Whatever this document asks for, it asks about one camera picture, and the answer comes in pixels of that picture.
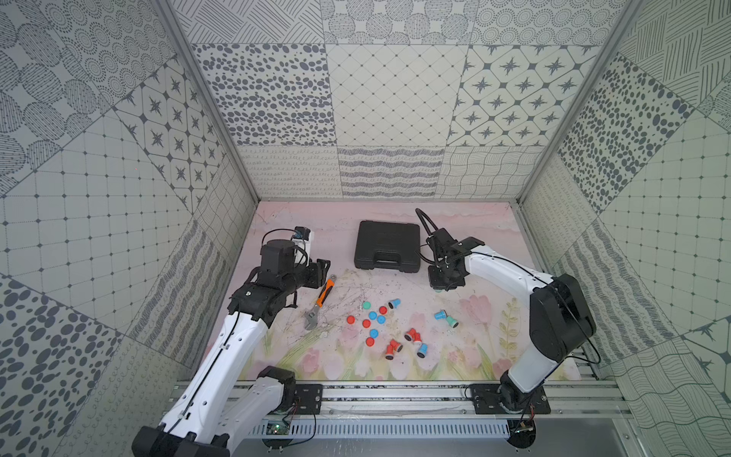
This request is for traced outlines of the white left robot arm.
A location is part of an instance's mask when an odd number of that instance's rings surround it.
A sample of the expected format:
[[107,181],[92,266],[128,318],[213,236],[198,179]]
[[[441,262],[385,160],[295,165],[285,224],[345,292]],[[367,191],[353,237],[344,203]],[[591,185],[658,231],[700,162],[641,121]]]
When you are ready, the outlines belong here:
[[310,255],[313,232],[297,227],[291,233],[262,245],[261,264],[230,297],[213,349],[160,424],[139,430],[133,455],[230,456],[267,415],[294,406],[295,375],[276,367],[263,369],[235,404],[227,404],[277,314],[296,306],[298,289],[321,289],[327,281],[329,261]]

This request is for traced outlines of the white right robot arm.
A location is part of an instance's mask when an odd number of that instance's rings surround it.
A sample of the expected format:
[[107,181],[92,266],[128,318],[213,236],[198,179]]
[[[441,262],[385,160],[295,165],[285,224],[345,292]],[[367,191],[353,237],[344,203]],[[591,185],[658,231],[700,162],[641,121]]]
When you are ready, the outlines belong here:
[[444,228],[428,234],[430,287],[451,291],[470,275],[509,293],[527,307],[530,343],[500,378],[500,404],[509,413],[526,411],[544,381],[597,331],[579,282],[569,274],[552,276],[510,260],[483,241],[456,240]]

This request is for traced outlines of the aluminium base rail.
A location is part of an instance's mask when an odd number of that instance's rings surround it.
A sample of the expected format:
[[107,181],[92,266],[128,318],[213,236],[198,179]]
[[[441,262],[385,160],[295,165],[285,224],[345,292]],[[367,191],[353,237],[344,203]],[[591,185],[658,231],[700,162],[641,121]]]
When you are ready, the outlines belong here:
[[167,420],[182,434],[200,435],[198,418],[211,420],[212,435],[230,443],[244,439],[504,439],[518,449],[532,446],[553,421],[610,426],[622,441],[637,438],[629,407],[610,381],[550,381],[528,406],[508,412],[494,382],[298,382],[238,381],[211,400],[193,399],[197,388],[178,384],[171,402],[184,411]]

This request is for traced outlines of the black plastic tool case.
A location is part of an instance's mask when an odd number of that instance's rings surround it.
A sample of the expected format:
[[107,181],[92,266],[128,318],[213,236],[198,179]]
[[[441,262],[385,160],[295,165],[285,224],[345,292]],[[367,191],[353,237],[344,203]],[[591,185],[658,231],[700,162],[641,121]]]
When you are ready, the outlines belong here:
[[421,268],[420,228],[416,224],[362,221],[354,253],[360,270],[398,270],[417,273]]

